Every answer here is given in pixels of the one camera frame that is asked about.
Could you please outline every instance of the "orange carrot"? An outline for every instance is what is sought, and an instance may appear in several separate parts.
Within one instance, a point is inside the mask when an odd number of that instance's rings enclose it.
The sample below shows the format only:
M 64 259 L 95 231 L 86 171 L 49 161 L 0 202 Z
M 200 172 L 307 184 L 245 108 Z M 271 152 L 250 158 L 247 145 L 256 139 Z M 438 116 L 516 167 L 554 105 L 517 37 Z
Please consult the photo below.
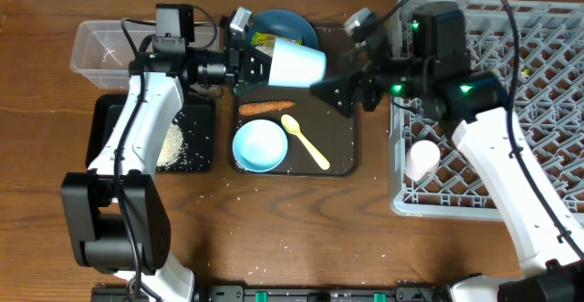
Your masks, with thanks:
M 254 102 L 239 106 L 241 115 L 257 115 L 265 112 L 286 109 L 296 105 L 296 102 L 290 100 Z

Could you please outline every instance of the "spoon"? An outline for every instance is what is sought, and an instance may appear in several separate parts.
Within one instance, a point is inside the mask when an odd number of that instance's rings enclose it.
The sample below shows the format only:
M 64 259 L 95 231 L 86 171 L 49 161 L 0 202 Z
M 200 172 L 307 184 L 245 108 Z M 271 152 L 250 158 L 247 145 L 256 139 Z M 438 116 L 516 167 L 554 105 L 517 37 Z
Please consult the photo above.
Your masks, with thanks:
M 310 152 L 310 155 L 312 155 L 312 158 L 314 158 L 322 170 L 329 169 L 329 161 L 327 161 L 327 159 L 320 153 L 320 151 L 318 151 L 318 149 L 312 143 L 310 143 L 310 141 L 308 141 L 307 137 L 305 137 L 304 134 L 300 132 L 300 124 L 298 124 L 298 122 L 294 120 L 292 116 L 283 115 L 282 125 L 284 125 L 286 132 L 294 134 L 300 139 L 300 141 L 304 144 L 304 147 L 307 148 L 308 152 Z

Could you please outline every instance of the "clear plastic container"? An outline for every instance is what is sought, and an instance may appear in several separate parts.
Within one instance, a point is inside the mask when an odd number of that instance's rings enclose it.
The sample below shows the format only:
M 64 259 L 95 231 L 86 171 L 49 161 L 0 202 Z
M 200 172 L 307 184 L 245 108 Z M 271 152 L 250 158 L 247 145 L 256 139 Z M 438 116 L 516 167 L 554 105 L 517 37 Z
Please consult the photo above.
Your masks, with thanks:
M 136 47 L 155 29 L 154 26 L 133 23 L 126 23 L 126 27 Z M 212 26 L 200 26 L 194 29 L 194 33 L 196 41 L 191 46 L 204 47 L 213 38 L 214 29 Z M 219 49 L 219 38 L 209 49 Z M 91 20 L 79 25 L 70 63 L 75 73 L 83 74 L 103 89 L 127 89 L 128 65 L 133 59 L 134 55 L 121 31 L 119 20 Z

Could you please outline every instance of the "dark gray tray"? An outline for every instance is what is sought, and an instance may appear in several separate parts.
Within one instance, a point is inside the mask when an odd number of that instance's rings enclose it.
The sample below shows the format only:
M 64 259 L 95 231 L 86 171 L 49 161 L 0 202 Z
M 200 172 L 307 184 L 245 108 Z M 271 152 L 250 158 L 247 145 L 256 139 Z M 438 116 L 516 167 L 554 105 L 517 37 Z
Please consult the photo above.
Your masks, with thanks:
M 338 23 L 313 22 L 318 34 L 320 50 L 327 55 L 326 77 L 340 75 L 342 68 L 337 64 L 338 55 L 354 47 L 353 41 Z M 248 102 L 271 100 L 293 100 L 296 106 L 280 111 L 271 111 L 255 116 L 240 116 L 239 106 Z M 288 152 L 286 158 L 272 171 L 262 174 L 299 175 L 299 176 L 345 176 L 351 174 L 359 165 L 360 122 L 359 116 L 347 119 L 335 109 L 313 97 L 307 89 L 263 87 L 243 97 L 234 99 L 231 139 L 239 128 L 251 120 L 272 120 L 280 127 L 284 114 L 294 117 L 300 124 L 302 133 L 322 152 L 330 162 L 328 170 L 318 167 L 302 142 L 287 133 Z M 251 173 L 235 161 L 231 152 L 230 160 L 241 173 Z

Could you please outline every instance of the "wooden tabletop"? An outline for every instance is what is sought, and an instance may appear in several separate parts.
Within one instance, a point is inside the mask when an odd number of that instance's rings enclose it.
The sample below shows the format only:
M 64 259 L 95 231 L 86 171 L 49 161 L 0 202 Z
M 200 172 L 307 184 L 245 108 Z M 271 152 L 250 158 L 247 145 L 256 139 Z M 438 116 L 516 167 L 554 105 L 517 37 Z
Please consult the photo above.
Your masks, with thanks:
M 151 19 L 158 2 L 197 4 L 215 19 L 242 5 L 343 21 L 396 0 L 12 0 L 0 34 L 1 300 L 87 301 L 96 284 L 119 283 L 71 253 L 60 185 L 67 172 L 85 171 L 93 107 L 107 91 L 72 73 L 69 60 L 79 23 Z M 217 104 L 213 169 L 156 177 L 172 251 L 204 285 L 395 286 L 521 274 L 503 224 L 390 210 L 388 100 L 360 114 L 361 164 L 345 179 L 236 172 L 227 160 L 231 102 Z

